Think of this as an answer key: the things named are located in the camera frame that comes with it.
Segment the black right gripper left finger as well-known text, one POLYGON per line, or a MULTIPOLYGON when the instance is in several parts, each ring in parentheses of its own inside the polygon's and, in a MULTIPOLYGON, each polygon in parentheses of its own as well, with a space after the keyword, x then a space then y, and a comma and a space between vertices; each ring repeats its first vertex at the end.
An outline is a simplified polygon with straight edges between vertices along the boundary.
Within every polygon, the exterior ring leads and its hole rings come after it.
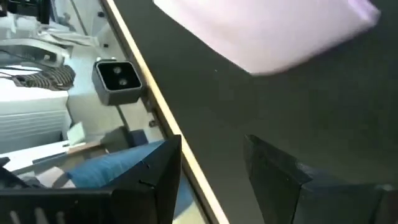
POLYGON ((174 135, 112 180, 112 224, 172 224, 181 166, 181 136, 174 135))

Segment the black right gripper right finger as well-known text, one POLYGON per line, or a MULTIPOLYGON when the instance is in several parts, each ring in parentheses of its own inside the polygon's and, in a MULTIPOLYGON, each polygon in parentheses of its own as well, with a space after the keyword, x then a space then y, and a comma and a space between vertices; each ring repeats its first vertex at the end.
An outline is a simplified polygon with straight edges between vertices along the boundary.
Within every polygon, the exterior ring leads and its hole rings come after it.
POLYGON ((265 224, 398 224, 398 186, 347 182, 255 135, 244 160, 265 224))

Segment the pink translucent pencil case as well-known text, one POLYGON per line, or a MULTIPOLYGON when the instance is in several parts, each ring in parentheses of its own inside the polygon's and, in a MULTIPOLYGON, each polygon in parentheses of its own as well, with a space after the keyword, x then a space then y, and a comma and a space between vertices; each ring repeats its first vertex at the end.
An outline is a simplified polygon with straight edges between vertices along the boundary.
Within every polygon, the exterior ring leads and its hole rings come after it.
POLYGON ((374 27, 370 0, 153 0, 166 15, 252 75, 273 75, 374 27))

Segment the black table mat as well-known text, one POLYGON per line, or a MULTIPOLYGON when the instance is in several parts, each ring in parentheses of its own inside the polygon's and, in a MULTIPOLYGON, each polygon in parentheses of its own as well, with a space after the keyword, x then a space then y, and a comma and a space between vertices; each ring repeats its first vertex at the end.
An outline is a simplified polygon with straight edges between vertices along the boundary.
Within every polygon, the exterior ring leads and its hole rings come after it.
POLYGON ((253 77, 152 0, 114 0, 230 224, 263 224, 244 165, 253 134, 353 182, 398 184, 398 0, 369 32, 253 77))

